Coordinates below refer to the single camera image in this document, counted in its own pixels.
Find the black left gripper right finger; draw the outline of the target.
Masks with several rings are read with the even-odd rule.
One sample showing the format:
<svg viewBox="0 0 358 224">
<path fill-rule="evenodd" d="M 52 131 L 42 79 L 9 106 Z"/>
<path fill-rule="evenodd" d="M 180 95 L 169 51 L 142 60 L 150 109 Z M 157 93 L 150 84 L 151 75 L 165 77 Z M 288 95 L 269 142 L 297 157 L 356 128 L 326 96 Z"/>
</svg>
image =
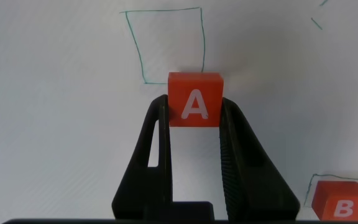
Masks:
<svg viewBox="0 0 358 224">
<path fill-rule="evenodd" d="M 300 202 L 235 102 L 223 98 L 219 125 L 228 220 L 295 220 Z"/>
</svg>

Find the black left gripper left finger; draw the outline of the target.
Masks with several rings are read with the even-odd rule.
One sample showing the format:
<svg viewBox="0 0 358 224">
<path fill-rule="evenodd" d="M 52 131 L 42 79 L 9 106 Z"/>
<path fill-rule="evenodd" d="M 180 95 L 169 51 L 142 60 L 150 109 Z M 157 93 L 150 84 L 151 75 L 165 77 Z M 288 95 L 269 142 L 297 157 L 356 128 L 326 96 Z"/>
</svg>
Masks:
<svg viewBox="0 0 358 224">
<path fill-rule="evenodd" d="M 155 127 L 158 127 L 158 165 L 149 167 Z M 112 201 L 117 219 L 144 219 L 149 210 L 173 202 L 168 96 L 154 99 L 142 125 L 137 144 Z"/>
</svg>

